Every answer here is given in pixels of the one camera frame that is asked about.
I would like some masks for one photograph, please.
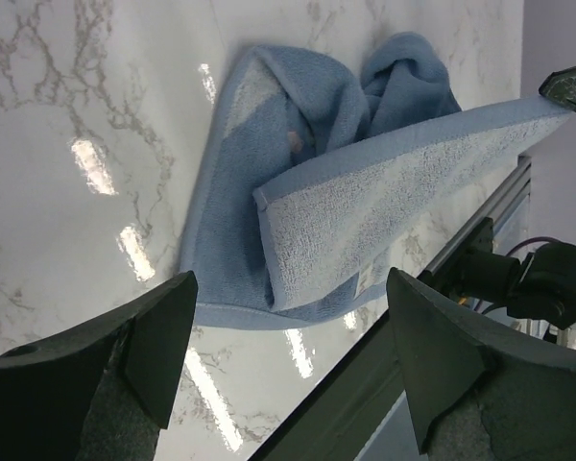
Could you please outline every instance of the marble countertop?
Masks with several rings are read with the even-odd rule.
[[[517,97],[522,2],[0,2],[0,353],[171,277],[216,93],[246,46],[327,53],[358,73],[425,35],[464,109]],[[394,245],[421,270],[513,165]],[[385,308],[303,330],[194,328],[156,459],[247,459]]]

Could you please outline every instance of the towel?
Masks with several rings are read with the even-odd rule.
[[[567,114],[541,98],[460,112],[416,34],[360,82],[318,53],[253,47],[223,88],[183,234],[195,323],[302,328],[384,296],[395,238]]]

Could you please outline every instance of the gray marble veining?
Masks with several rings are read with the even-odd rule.
[[[468,109],[517,97],[522,2],[0,2],[0,353],[173,274],[216,92],[245,46],[327,53],[358,72],[424,34]],[[513,165],[393,246],[421,270]],[[384,310],[303,330],[195,328],[158,460],[247,459]]]

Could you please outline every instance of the blue towel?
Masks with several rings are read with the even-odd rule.
[[[401,232],[567,114],[541,98],[460,112],[415,34],[377,50],[360,84],[327,56],[252,48],[223,89],[186,221],[195,322],[301,328],[383,296]]]

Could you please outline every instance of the towel tag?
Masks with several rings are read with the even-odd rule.
[[[373,276],[373,262],[367,264],[358,275],[358,283],[356,285],[356,293],[354,299],[358,298],[363,292],[375,284],[375,277]]]

